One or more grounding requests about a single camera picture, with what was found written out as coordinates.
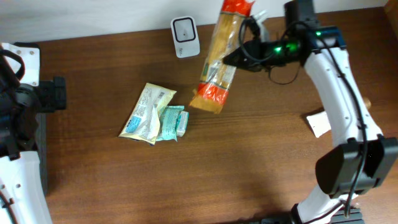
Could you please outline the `orange spaghetti package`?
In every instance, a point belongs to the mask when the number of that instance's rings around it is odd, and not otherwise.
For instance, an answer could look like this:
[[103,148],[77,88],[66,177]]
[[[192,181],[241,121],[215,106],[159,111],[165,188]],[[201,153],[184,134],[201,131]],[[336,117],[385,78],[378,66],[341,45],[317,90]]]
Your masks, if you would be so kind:
[[253,4],[247,0],[223,1],[191,107],[214,114],[223,109],[236,71],[234,66],[224,64],[223,58],[239,47],[239,28],[250,16]]

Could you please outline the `teal snack packet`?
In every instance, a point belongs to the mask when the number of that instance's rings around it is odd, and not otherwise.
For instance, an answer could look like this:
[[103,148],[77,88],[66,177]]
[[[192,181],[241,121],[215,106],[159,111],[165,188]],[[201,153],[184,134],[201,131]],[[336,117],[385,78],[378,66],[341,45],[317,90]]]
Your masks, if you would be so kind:
[[177,140],[177,121],[184,106],[166,106],[160,116],[160,130],[156,141]]

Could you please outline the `cream wipes packet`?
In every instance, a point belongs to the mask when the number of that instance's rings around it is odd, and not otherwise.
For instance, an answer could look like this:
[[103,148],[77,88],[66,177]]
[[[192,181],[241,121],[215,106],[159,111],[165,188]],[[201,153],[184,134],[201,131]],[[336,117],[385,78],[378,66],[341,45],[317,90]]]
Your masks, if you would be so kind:
[[175,90],[146,83],[118,137],[154,145],[160,131],[160,116],[174,94]]

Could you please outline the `small mint green bar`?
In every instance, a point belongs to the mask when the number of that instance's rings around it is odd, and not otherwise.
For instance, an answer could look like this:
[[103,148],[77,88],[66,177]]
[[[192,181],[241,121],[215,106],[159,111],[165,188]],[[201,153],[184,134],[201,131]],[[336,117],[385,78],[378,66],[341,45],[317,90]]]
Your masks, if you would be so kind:
[[176,133],[178,137],[183,137],[183,135],[185,134],[187,130],[188,119],[189,119],[189,112],[182,111],[177,121]]

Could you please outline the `white Pantene tube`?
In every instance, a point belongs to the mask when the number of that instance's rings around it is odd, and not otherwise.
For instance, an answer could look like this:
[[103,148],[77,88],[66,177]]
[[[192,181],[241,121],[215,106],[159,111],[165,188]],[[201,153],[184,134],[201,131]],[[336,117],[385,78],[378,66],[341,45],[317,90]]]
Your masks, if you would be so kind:
[[331,131],[328,115],[323,108],[304,114],[303,120],[307,123],[316,138]]

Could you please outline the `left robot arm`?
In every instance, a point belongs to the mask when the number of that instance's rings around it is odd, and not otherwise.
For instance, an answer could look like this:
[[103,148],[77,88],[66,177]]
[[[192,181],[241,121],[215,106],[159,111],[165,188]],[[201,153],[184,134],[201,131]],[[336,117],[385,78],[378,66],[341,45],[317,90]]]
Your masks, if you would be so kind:
[[63,77],[40,80],[40,47],[1,43],[1,223],[51,223],[47,113],[67,107]]

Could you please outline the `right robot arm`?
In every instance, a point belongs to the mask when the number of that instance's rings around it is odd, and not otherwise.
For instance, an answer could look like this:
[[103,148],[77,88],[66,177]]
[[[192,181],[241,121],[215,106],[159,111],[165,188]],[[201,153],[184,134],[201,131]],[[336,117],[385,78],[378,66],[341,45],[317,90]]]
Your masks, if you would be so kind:
[[317,185],[290,212],[259,223],[358,223],[351,201],[380,186],[397,159],[397,139],[385,138],[354,80],[341,31],[322,26],[312,1],[284,6],[285,32],[271,41],[264,13],[243,20],[239,47],[223,61],[260,72],[299,62],[314,83],[331,126],[333,148],[315,166]]

